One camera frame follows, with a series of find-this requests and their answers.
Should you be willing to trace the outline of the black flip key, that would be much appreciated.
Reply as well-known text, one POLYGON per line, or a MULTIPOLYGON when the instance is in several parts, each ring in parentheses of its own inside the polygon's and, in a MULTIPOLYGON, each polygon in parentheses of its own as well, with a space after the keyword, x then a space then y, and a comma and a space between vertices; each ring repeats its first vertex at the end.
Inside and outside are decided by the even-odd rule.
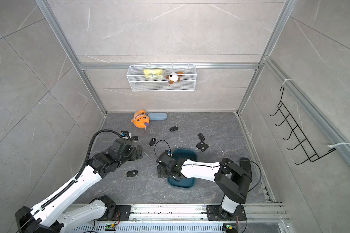
POLYGON ((139 137, 138 136, 133 136, 130 138, 130 141, 134 142, 134 141, 138 141, 139 137))

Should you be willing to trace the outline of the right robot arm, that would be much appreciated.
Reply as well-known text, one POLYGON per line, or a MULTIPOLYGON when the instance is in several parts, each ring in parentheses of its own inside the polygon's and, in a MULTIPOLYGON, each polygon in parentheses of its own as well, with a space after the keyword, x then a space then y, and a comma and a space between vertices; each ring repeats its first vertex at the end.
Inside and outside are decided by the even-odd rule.
POLYGON ((221 212, 232 215, 237 207, 246 203, 249 186, 252 182, 252 169, 248 158, 232 161, 228 158, 220 162, 204 163, 191 159, 175 159, 162 153, 157 159, 158 177, 182 179, 201 179, 214 182, 223 192, 221 212))

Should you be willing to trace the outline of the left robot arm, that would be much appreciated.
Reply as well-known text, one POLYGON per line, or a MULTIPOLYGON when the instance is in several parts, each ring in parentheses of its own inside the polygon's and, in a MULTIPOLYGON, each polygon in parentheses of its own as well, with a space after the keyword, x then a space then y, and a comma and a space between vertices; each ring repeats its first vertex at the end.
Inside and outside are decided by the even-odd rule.
POLYGON ((56 192, 33 207, 15 214, 19 233, 67 233, 87 222, 119 216, 116 203, 104 195, 73 211, 66 209, 86 190, 127 161, 143 157, 141 146, 119 138, 101 153, 88 158, 86 165, 56 192))

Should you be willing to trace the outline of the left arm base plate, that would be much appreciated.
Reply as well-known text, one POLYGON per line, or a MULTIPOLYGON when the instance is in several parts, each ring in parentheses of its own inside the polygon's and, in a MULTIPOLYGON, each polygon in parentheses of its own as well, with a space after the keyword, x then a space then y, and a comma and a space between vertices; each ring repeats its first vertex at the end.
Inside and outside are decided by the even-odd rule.
POLYGON ((117 205, 108 208, 106 213, 99 218, 100 221, 128 221, 131 213, 131 205, 117 205))

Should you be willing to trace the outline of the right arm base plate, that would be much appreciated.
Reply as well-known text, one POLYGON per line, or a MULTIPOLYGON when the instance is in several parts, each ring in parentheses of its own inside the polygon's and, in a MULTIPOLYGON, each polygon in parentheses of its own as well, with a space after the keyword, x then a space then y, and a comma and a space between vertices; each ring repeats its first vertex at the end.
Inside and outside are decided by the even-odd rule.
POLYGON ((207 218, 209 221, 237 221, 247 220, 245 209, 242 205, 238 205, 234 213, 229 213, 222 209, 219 205, 207 205, 207 218))

